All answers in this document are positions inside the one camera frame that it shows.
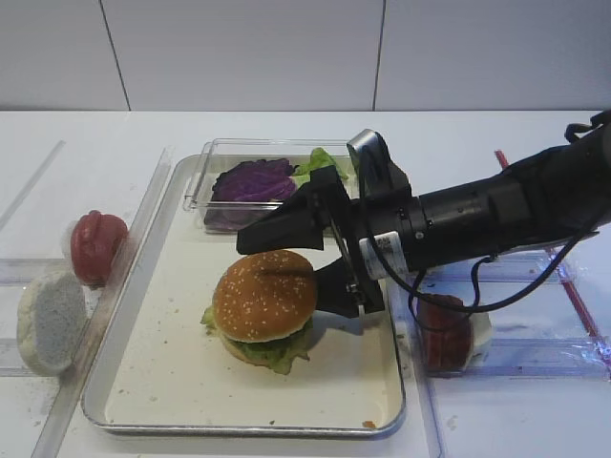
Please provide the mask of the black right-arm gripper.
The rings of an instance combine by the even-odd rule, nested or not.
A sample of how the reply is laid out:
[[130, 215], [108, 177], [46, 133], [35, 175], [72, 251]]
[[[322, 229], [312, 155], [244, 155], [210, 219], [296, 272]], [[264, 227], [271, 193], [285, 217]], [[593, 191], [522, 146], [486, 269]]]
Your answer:
[[252, 255], [281, 249], [324, 249], [324, 226], [331, 229], [341, 258], [317, 269], [316, 309], [345, 318], [385, 308], [378, 281], [392, 279], [409, 293], [420, 293], [420, 279], [407, 283], [401, 236], [403, 192], [349, 199], [335, 169], [310, 175], [310, 191], [297, 191], [279, 208], [238, 231], [236, 250]]

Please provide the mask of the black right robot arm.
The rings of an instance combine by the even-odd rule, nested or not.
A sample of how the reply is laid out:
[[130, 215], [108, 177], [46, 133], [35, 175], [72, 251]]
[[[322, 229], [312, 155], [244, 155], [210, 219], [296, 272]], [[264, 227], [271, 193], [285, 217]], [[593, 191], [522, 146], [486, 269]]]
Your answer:
[[565, 139], [495, 176], [417, 197], [384, 138], [364, 130], [348, 142], [358, 198], [333, 167], [315, 170], [239, 231], [237, 251], [319, 250], [331, 232], [341, 256], [316, 273], [317, 306], [347, 318], [384, 308], [384, 278], [402, 283], [411, 272], [539, 247], [566, 254], [610, 220], [610, 114], [569, 125]]

